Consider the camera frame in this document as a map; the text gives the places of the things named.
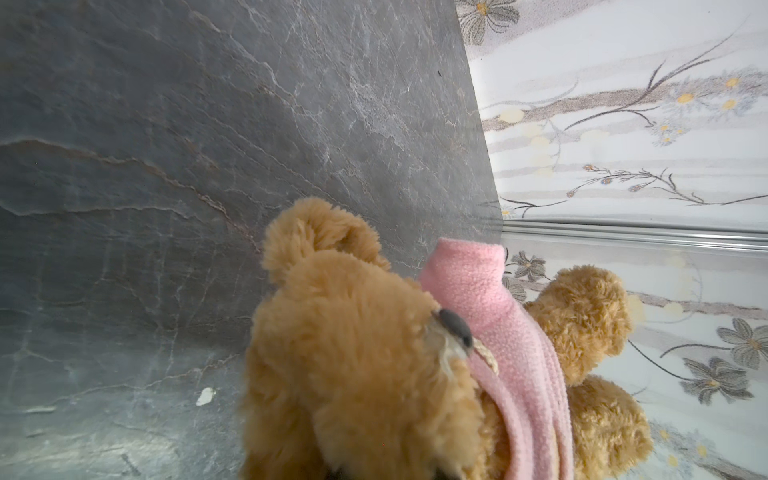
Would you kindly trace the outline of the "brown teddy bear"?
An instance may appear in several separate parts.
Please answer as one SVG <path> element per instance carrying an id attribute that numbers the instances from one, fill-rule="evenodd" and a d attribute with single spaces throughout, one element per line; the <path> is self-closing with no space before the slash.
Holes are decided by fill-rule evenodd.
<path id="1" fill-rule="evenodd" d="M 241 477 L 471 479 L 485 415 L 464 319 L 419 278 L 394 273 L 365 220 L 318 198 L 270 223 L 263 266 L 273 289 L 246 352 Z M 564 374 L 571 479 L 617 477 L 644 461 L 644 411 L 595 374 L 632 330 L 620 279 L 573 267 L 520 304 Z"/>

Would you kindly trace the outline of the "pink fleece bear hoodie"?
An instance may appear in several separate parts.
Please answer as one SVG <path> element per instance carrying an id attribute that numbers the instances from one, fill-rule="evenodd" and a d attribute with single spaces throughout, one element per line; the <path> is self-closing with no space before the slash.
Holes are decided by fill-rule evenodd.
<path id="1" fill-rule="evenodd" d="M 422 288 L 467 323 L 469 366 L 485 415 L 471 479 L 571 479 L 574 452 L 564 374 L 554 346 L 503 284 L 500 245 L 442 238 Z"/>

